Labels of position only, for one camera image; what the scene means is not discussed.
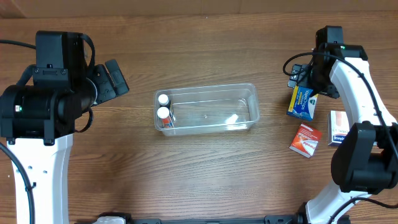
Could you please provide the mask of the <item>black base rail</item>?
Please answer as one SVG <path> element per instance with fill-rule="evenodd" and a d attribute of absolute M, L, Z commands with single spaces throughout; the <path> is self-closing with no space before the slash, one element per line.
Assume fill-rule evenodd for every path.
<path fill-rule="evenodd" d="M 304 224 L 307 223 L 303 214 L 266 215 L 264 218 L 221 218 L 221 219 L 184 219 L 161 220 L 159 218 L 135 219 L 129 213 L 102 213 L 96 220 L 78 220 L 76 224 L 94 223 L 125 223 L 125 224 Z"/>

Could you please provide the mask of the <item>dark bottle white cap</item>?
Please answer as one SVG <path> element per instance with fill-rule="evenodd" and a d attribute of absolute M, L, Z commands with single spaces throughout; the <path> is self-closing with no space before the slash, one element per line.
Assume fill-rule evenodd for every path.
<path fill-rule="evenodd" d="M 160 107 L 166 107 L 168 109 L 171 109 L 172 107 L 172 101 L 170 97 L 166 94 L 161 94 L 158 96 L 158 102 Z"/>

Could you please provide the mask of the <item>clear plastic container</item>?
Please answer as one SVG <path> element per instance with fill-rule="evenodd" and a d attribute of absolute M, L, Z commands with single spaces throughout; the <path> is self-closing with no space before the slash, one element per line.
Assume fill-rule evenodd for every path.
<path fill-rule="evenodd" d="M 175 118 L 171 128 L 157 115 L 162 94 L 171 100 Z M 154 95 L 154 126 L 166 136 L 249 129 L 259 120 L 259 100 L 252 83 L 157 90 Z"/>

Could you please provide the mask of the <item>red orange medicine box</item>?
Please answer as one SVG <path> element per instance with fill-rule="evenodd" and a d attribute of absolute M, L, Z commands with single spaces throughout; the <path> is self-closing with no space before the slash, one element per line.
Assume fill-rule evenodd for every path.
<path fill-rule="evenodd" d="M 322 133 L 319 130 L 301 123 L 289 149 L 310 158 L 313 156 L 321 138 Z"/>

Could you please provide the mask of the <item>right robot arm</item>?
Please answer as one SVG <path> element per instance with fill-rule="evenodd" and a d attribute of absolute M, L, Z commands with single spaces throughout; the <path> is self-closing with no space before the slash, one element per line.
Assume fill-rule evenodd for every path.
<path fill-rule="evenodd" d="M 265 222 L 349 223 L 348 210 L 397 185 L 397 120 L 384 106 L 360 45 L 346 45 L 340 26 L 317 31 L 307 64 L 294 64 L 288 114 L 311 120 L 318 95 L 340 98 L 349 131 L 331 160 L 331 182 L 295 215 L 268 215 Z"/>

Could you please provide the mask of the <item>white bandage box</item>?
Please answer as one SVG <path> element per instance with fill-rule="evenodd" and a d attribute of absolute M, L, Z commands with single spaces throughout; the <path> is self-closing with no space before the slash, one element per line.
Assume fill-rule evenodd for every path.
<path fill-rule="evenodd" d="M 328 145 L 339 146 L 349 132 L 349 123 L 344 111 L 330 111 L 328 116 Z"/>

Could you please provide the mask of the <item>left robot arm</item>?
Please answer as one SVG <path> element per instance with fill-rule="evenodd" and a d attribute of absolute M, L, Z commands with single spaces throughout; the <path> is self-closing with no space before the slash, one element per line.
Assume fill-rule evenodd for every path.
<path fill-rule="evenodd" d="M 39 31 L 36 62 L 1 95 L 1 150 L 14 171 L 18 223 L 68 223 L 68 163 L 75 121 L 129 91 L 115 60 L 86 59 L 91 38 Z"/>

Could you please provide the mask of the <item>blue yellow VapoDrops box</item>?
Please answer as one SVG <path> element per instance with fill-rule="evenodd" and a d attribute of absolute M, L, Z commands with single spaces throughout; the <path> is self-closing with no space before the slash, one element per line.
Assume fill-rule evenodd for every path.
<path fill-rule="evenodd" d="M 287 115 L 312 121 L 318 99 L 318 94 L 312 96 L 312 92 L 312 89 L 295 86 Z"/>

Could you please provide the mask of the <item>orange bottle white cap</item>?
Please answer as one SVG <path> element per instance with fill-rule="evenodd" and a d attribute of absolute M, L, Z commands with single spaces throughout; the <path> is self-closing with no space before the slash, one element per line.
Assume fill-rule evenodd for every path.
<path fill-rule="evenodd" d="M 170 110 L 167 107 L 160 107 L 157 110 L 157 117 L 161 120 L 164 128 L 173 128 L 173 118 Z"/>

